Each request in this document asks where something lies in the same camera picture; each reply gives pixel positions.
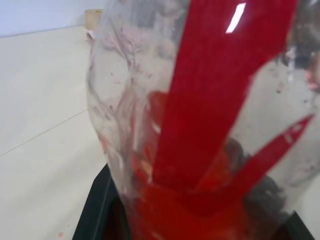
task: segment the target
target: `plastic bag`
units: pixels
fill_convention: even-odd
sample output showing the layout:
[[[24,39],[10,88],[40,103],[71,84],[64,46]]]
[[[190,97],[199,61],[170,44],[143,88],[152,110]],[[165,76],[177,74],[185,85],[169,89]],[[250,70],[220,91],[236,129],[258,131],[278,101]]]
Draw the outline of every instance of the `plastic bag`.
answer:
[[[319,1],[108,0],[88,105],[135,240],[269,239],[320,171]]]

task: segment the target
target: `black blender base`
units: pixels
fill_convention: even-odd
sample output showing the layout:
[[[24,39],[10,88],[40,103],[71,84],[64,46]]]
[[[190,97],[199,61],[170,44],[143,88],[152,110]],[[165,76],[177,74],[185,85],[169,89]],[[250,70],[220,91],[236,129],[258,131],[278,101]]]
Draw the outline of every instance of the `black blender base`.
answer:
[[[132,240],[108,165],[94,179],[72,240]],[[315,240],[297,213],[272,240]]]

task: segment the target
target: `white floor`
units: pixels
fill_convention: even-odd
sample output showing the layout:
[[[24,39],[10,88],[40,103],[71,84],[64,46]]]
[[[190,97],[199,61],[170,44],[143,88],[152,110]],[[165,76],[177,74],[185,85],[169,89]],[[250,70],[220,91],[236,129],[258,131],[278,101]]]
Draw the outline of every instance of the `white floor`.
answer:
[[[82,26],[0,38],[0,239],[71,240],[106,164],[91,127]],[[320,177],[297,211],[320,240]]]

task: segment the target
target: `tile grout line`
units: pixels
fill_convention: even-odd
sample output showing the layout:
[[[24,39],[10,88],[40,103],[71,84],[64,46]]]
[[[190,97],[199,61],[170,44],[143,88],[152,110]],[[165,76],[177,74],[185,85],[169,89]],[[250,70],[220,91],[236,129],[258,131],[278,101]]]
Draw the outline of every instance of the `tile grout line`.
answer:
[[[65,122],[67,122],[67,121],[69,121],[69,120],[73,119],[74,117],[76,117],[76,116],[78,116],[78,115],[80,115],[80,114],[83,114],[83,113],[84,113],[85,111],[87,111],[87,110],[88,110],[88,109],[86,108],[85,110],[83,110],[83,111],[81,111],[81,112],[77,113],[76,115],[74,115],[74,116],[72,116],[72,117],[69,117],[68,119],[66,119],[66,120],[64,120],[64,121],[62,121],[62,122],[60,122],[59,124],[57,124],[57,125],[55,125],[55,126],[53,126],[53,127],[49,128],[49,129],[47,129],[47,130],[43,131],[42,133],[39,133],[38,135],[36,135],[36,136],[34,136],[34,137],[30,138],[29,140],[25,141],[24,143],[21,143],[21,144],[19,144],[18,146],[15,146],[14,148],[12,148],[12,149],[10,149],[10,150],[6,151],[5,153],[1,154],[1,155],[0,155],[0,158],[1,158],[3,155],[5,155],[5,154],[7,154],[7,153],[10,153],[11,151],[13,151],[13,150],[15,150],[15,149],[17,149],[17,148],[21,147],[22,145],[24,145],[24,144],[26,144],[26,143],[28,143],[28,142],[32,141],[33,139],[35,139],[35,138],[37,138],[37,137],[41,136],[42,134],[45,134],[45,133],[49,132],[50,130],[52,130],[52,129],[54,129],[54,128],[58,127],[58,126],[60,126],[61,124],[64,124]]]

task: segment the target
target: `paper roll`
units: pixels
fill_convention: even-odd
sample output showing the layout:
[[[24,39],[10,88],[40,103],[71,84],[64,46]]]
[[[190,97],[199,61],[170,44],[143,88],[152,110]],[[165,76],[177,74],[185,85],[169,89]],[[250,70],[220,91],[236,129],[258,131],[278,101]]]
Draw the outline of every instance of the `paper roll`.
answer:
[[[84,11],[84,24],[88,30],[96,30],[102,15],[102,9],[88,9]]]

